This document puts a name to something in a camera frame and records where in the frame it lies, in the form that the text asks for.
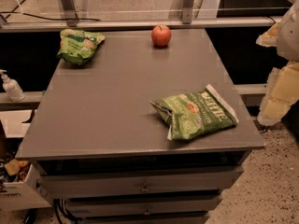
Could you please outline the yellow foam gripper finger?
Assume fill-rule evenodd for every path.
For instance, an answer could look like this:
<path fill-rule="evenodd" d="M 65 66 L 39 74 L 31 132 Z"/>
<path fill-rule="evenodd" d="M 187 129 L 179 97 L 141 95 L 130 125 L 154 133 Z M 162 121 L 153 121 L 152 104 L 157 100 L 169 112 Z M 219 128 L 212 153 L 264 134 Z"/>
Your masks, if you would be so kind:
<path fill-rule="evenodd" d="M 266 32 L 259 35 L 256 44 L 263 47 L 275 47 L 277 45 L 279 22 L 273 24 Z"/>
<path fill-rule="evenodd" d="M 258 122 L 263 126 L 277 124 L 298 100 L 299 62 L 288 62 L 281 69 L 274 67 L 267 79 Z"/>

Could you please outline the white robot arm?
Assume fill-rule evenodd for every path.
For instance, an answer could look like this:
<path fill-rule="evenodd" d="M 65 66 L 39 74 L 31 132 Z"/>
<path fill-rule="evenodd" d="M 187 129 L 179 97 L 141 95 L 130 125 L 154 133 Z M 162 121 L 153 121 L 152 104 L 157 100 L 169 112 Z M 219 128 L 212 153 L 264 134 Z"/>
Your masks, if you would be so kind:
<path fill-rule="evenodd" d="M 278 56 L 288 61 L 283 68 L 272 69 L 260 105 L 258 122 L 263 126 L 273 126 L 299 100 L 299 1 L 292 5 L 280 22 L 260 35 L 256 43 L 263 47 L 276 47 Z"/>

